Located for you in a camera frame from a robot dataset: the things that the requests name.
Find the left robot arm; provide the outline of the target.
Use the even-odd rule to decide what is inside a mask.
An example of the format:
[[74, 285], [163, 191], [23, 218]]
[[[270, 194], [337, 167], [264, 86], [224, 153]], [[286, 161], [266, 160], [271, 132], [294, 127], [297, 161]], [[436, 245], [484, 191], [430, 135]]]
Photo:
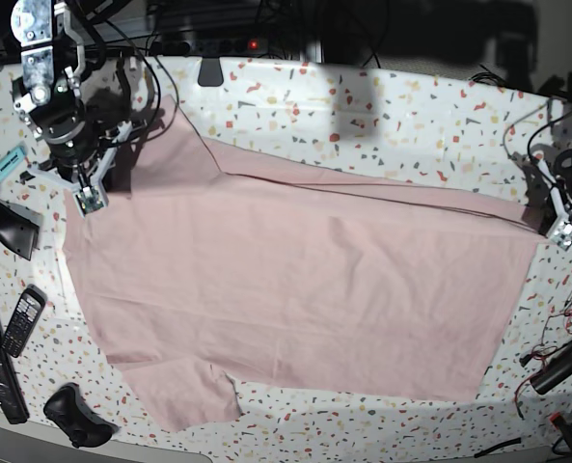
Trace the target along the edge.
[[549, 98], [503, 131], [526, 182], [526, 220], [562, 251], [572, 247], [572, 101]]

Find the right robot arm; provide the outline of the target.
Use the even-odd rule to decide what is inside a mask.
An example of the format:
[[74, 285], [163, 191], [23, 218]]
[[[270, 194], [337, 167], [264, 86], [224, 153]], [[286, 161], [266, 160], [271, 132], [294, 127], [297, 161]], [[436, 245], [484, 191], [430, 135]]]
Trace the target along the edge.
[[108, 205], [104, 180], [118, 148], [138, 127], [129, 108], [109, 120], [83, 100], [83, 83], [105, 63], [105, 44], [73, 1], [18, 1], [11, 27], [22, 68], [14, 110], [50, 151], [25, 176], [68, 190], [81, 215], [96, 212]]

